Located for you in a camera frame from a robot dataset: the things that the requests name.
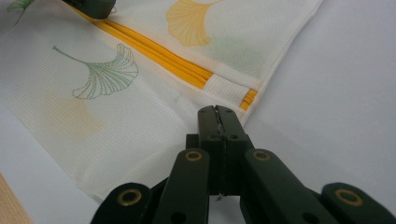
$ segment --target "brass rivet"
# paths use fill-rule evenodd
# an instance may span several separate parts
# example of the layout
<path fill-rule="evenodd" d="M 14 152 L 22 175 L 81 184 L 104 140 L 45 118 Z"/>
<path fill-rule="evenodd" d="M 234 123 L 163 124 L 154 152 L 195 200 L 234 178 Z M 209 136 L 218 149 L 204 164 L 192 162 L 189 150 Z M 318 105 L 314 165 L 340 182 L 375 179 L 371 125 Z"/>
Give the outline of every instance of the brass rivet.
<path fill-rule="evenodd" d="M 127 194 L 133 194 L 134 197 L 132 200 L 125 199 L 125 195 Z M 122 206 L 131 206 L 136 203 L 138 203 L 142 199 L 142 193 L 138 189 L 126 189 L 123 191 L 121 194 L 119 194 L 119 197 L 117 198 L 117 202 L 122 205 Z"/>
<path fill-rule="evenodd" d="M 269 161 L 270 160 L 270 154 L 266 151 L 254 151 L 253 152 L 254 158 L 259 161 Z"/>
<path fill-rule="evenodd" d="M 363 205 L 363 199 L 361 198 L 361 196 L 359 196 L 357 193 L 353 192 L 352 190 L 338 189 L 335 191 L 335 195 L 343 203 L 356 207 Z"/>
<path fill-rule="evenodd" d="M 186 159 L 188 161 L 198 161 L 202 158 L 202 154 L 197 151 L 191 151 L 186 153 Z"/>

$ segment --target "white tabletop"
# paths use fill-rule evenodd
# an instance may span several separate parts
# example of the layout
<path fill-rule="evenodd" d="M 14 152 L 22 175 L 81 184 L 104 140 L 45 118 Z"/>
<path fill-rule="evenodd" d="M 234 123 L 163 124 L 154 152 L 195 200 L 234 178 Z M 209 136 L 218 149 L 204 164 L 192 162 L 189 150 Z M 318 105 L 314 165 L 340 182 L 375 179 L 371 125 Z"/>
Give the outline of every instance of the white tabletop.
<path fill-rule="evenodd" d="M 296 37 L 246 125 L 309 188 L 363 189 L 396 215 L 396 1 L 325 0 Z M 35 223 L 90 223 L 79 190 L 0 104 L 0 172 Z M 238 199 L 209 223 L 244 223 Z"/>

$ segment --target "green ginkgo leaf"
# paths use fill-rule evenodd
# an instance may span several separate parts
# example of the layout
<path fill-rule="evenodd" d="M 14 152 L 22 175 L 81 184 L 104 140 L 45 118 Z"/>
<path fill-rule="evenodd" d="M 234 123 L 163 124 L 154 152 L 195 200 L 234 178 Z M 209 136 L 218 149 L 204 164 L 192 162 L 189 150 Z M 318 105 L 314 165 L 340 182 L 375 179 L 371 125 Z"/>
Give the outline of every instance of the green ginkgo leaf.
<path fill-rule="evenodd" d="M 90 70 L 87 83 L 73 91 L 73 96 L 78 99 L 91 100 L 100 95 L 122 91 L 131 85 L 138 73 L 132 51 L 122 44 L 117 45 L 116 58 L 107 63 L 86 63 L 65 54 L 56 46 L 53 49 L 76 62 L 84 63 Z"/>
<path fill-rule="evenodd" d="M 11 4 L 9 4 L 9 6 L 7 7 L 7 12 L 13 11 L 15 9 L 22 9 L 22 13 L 18 18 L 17 22 L 15 22 L 15 24 L 17 24 L 18 21 L 20 21 L 26 8 L 28 8 L 34 1 L 35 0 L 15 0 Z"/>

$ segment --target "zipper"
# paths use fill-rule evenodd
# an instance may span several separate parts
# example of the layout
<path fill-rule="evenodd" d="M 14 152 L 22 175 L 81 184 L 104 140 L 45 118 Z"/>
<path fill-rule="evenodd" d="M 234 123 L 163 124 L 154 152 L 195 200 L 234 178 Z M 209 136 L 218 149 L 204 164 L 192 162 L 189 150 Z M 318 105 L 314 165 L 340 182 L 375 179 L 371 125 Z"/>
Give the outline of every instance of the zipper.
<path fill-rule="evenodd" d="M 76 10 L 76 12 L 99 29 L 122 40 L 155 63 L 173 73 L 175 76 L 196 88 L 203 89 L 206 82 L 213 76 L 213 72 L 177 56 L 169 49 L 164 48 L 126 26 L 120 25 L 109 19 L 98 21 L 88 17 L 78 10 Z M 252 105 L 256 95 L 257 92 L 255 90 L 249 90 L 239 107 L 247 111 Z"/>

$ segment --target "faded yellow leaf print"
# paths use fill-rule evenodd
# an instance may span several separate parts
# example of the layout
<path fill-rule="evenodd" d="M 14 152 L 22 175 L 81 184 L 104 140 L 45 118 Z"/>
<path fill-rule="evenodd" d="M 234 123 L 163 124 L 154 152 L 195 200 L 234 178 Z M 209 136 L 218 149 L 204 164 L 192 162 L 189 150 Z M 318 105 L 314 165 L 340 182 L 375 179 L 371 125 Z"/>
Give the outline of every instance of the faded yellow leaf print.
<path fill-rule="evenodd" d="M 104 122 L 93 117 L 85 101 L 72 98 L 63 99 L 51 93 L 47 96 L 51 107 L 46 116 L 52 121 L 50 128 L 57 134 L 75 140 L 84 140 L 101 130 Z"/>
<path fill-rule="evenodd" d="M 193 0 L 178 0 L 166 12 L 169 34 L 185 46 L 203 46 L 210 43 L 205 31 L 207 10 L 220 2 L 203 4 Z"/>

